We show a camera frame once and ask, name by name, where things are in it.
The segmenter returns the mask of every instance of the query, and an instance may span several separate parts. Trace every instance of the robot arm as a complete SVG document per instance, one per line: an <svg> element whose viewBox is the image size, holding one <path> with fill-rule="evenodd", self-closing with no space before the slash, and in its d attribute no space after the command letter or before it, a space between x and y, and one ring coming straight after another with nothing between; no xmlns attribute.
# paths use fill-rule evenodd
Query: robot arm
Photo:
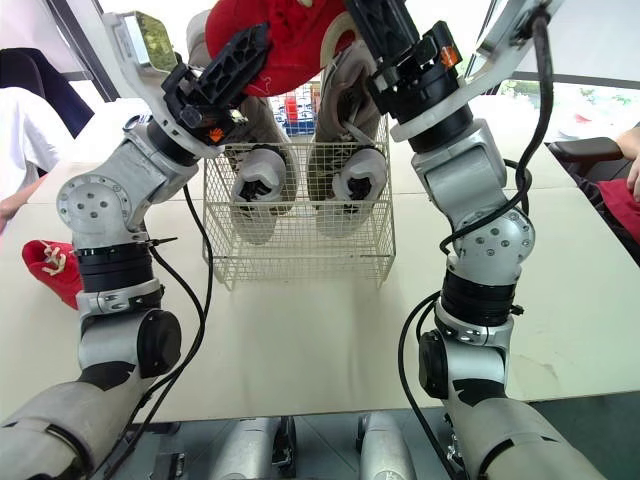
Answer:
<svg viewBox="0 0 640 480"><path fill-rule="evenodd" d="M513 299L535 232L505 197L505 162L486 122L474 120L467 105L511 74L531 43L535 19L547 22L561 3L506 2L480 42L486 63L464 84L444 23L419 37L400 0L347 2L378 62L369 90L380 111L398 120L394 139L411 144L412 165L453 231L454 252L435 304L437 328L420 338L420 380L442 399L456 432L455 453L471 479L515 472L527 479L602 478L533 408L506 397Z"/></svg>
<svg viewBox="0 0 640 480"><path fill-rule="evenodd" d="M265 33L258 26L234 37L228 50L248 39L253 56L237 62L227 83L216 70L227 51L201 74L185 65L163 74L151 68L141 45L138 22L153 19L139 15L107 14L104 23L121 68L154 116L132 118L105 163L67 181L57 198L84 284L77 296L82 374L2 422L0 470L8 480L91 474L156 378L176 365L180 325L161 309L164 288L153 275L144 216L180 190L197 173L199 158L215 157L221 151L216 145L246 121L232 105L246 84L242 79L250 80L264 62Z"/></svg>

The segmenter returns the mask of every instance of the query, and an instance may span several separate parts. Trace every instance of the person's arm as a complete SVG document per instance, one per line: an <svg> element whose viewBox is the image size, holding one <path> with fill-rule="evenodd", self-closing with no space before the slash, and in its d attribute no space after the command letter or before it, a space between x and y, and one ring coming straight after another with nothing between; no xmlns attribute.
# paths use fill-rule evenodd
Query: person's arm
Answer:
<svg viewBox="0 0 640 480"><path fill-rule="evenodd" d="M633 161L627 177L627 187L633 193L634 200L640 202L640 127L624 132L616 142L624 158Z"/></svg>
<svg viewBox="0 0 640 480"><path fill-rule="evenodd" d="M38 189L44 179L45 177L40 177L31 185L24 187L22 190L0 201L0 233L2 233L7 222L13 218L18 209L27 203L29 197L33 195L33 192Z"/></svg>

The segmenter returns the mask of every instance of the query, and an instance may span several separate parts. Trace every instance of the black armrest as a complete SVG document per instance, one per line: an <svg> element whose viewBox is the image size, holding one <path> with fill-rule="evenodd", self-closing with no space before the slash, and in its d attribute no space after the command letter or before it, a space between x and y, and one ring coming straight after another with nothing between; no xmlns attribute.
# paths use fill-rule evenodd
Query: black armrest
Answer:
<svg viewBox="0 0 640 480"><path fill-rule="evenodd" d="M620 160L623 157L618 144L606 137L553 142L547 147L561 162L583 163L589 166L598 162Z"/></svg>

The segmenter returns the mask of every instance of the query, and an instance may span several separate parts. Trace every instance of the white shirt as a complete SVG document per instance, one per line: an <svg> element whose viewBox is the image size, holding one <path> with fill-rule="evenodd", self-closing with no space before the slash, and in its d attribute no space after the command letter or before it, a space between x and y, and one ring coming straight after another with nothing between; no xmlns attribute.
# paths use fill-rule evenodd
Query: white shirt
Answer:
<svg viewBox="0 0 640 480"><path fill-rule="evenodd" d="M68 158L73 137L46 100L28 90L0 88L0 200Z"/></svg>

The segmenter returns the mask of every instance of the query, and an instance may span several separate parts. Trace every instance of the black cable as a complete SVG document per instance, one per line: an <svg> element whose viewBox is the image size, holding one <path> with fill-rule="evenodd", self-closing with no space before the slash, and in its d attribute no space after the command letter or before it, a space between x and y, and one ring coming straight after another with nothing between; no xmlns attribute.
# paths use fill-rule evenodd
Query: black cable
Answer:
<svg viewBox="0 0 640 480"><path fill-rule="evenodd" d="M149 248L149 251L151 252L151 255L153 255L153 258L176 280L176 282L178 282L178 284L180 284L180 286L185 290L185 292L193 302L194 306L196 307L196 311L198 313L198 319L199 319L198 331L196 332L196 336L191 345L191 348L189 349L189 352L185 356L185 359L183 360L183 362L178 367L176 367L170 374L165 376L161 381L157 382L151 388L149 388L149 390L145 393L145 395L142 397L142 399L136 406L136 409L133 411L133 413L129 417L129 420L127 422L127 427L123 430L122 434L120 435L118 441L116 442L116 446L120 443L122 438L124 438L125 432L132 425L133 420L135 419L139 410L149 401L149 399L151 398L151 395L157 390L159 390L163 385L166 385L166 387L164 388L164 390L162 391L162 393L154 403L153 407L145 417L144 421L137 428L133 438L130 440L125 451L105 472L104 474L105 480L113 478L113 475L115 475L118 469L131 456L131 454L133 453L133 451L135 450L138 444L138 441L142 437L142 434L147 429L147 427L151 423L151 420L153 419L156 412L160 408L160 405L164 401L165 397L168 395L173 385L178 381L180 374L184 371L187 365L189 365L191 360L193 360L193 358L195 357L198 350L200 349L200 346L202 345L202 340L204 339L207 314L209 313L209 307L211 306L211 298L213 296L213 248L211 246L209 237L206 234L204 225L200 221L200 218L198 217L198 214L195 210L195 207L193 205L193 200L191 199L191 194L189 192L189 188L187 185L184 186L183 192L184 192L185 200L187 202L187 206L189 208L189 211L191 212L191 216L193 217L198 227L198 230L200 231L200 234L202 235L202 238L205 242L205 246L207 248L208 272L207 272L207 293L205 298L205 306L203 309L200 301L198 300L198 297L196 296L194 291L191 289L189 284L180 276L180 274L178 274L178 272L176 272L171 267L171 265L169 265L169 263L167 263L167 261L164 258L162 258L162 256L156 250L155 246L151 246Z"/></svg>
<svg viewBox="0 0 640 480"><path fill-rule="evenodd" d="M145 394L145 396L143 397L144 403L146 403L149 400L149 398L151 397L151 395L154 392L158 391L163 385L165 385L168 382L170 382L173 377L179 375L179 372L184 370L184 368L191 361L193 356L195 356L195 354L198 352L198 349L200 348L200 345L202 344L202 340L204 338L204 329L205 329L205 325L206 325L206 321L207 321L207 316L209 315L209 307L211 306L211 297L212 297L212 294L213 294L213 248L211 247L211 242L209 241L209 236L207 235L207 232L206 232L206 230L204 228L204 225L200 221L200 217L198 217L198 213L196 212L196 209L193 206L193 200L191 199L191 193L189 192L189 187L187 185L185 185L183 187L182 191L184 192L184 198L185 198L185 200L187 202L187 207L189 208L189 212L191 212L191 216L193 217L193 220L194 220L196 226L198 227L198 230L200 231L200 234L202 235L202 239L204 240L206 248L207 248L207 293L206 293L206 298L205 298L204 308L203 308L204 319L203 320L201 319L201 321L200 321L200 326L198 327L198 332L196 333L196 338L194 339L194 342L191 345L191 349L189 350L189 354L191 354L193 352L191 357L189 357L189 354L187 354L187 357L185 357L185 360L182 362L182 364L180 366L176 367L171 373L169 373L167 376L165 376L162 380L160 380L159 382L155 383L149 389L149 391Z"/></svg>
<svg viewBox="0 0 640 480"><path fill-rule="evenodd" d="M429 313L431 313L431 310L433 310L433 307L435 307L435 303L429 304L427 308L425 308L424 312L422 312L422 315L420 315L420 318L418 319L418 323L416 324L416 338L418 339L418 343L420 343L420 337L422 336L422 324L429 316Z"/></svg>
<svg viewBox="0 0 640 480"><path fill-rule="evenodd" d="M428 305L429 308L433 308L433 303L438 299L438 297L440 297L440 292L435 292L422 300L416 306L416 308L413 309L413 311L407 317L407 320L404 322L404 325L402 326L402 332L400 333L400 340L398 341L398 374L400 376L400 383L402 383L402 389L404 390L404 394L406 395L407 400L409 400L409 404L411 405L413 413L415 413L416 417L418 418L418 421L420 422L424 433L427 435L429 443L431 443L431 446L438 455L442 466L446 470L449 477L454 480L456 478L456 472L453 469L451 463L449 463L449 461L447 460L447 456L442 450L438 439L433 433L433 430L431 430L427 419L424 418L424 415L420 411L420 407L416 403L415 398L413 398L413 394L411 393L411 389L409 388L409 382L407 382L407 374L404 370L404 344L407 338L407 333L409 332L409 327L411 326L411 322L413 322L413 319L416 317L418 312L420 312L420 310L422 310L425 306Z"/></svg>
<svg viewBox="0 0 640 480"><path fill-rule="evenodd" d="M540 85L540 114L536 129L531 137L529 145L525 149L516 167L516 187L517 193L502 207L495 210L486 217L468 225L453 234L449 235L440 243L440 250L446 255L449 254L447 245L460 237L488 225L490 222L501 217L518 203L522 202L522 210L527 215L529 213L529 199L527 192L531 188L531 175L527 175L527 165L531 161L533 154L540 147L544 136L549 128L551 113L553 111L553 63L551 61L551 47L547 32L548 16L544 9L534 13L532 20L533 44L536 52L536 63L538 68L538 82Z"/></svg>
<svg viewBox="0 0 640 480"><path fill-rule="evenodd" d="M184 198L187 201L187 207L189 207L189 211L191 212L193 221L198 227L200 235L202 235L202 240L204 241L205 247L207 248L207 295L204 301L204 316L207 317L209 315L209 307L211 306L211 297L213 295L213 247L211 246L209 235L207 235L207 231L200 221L200 217L198 217L198 213L196 212L195 207L193 206L193 200L191 200L189 186L185 185L182 188L182 191L184 192Z"/></svg>

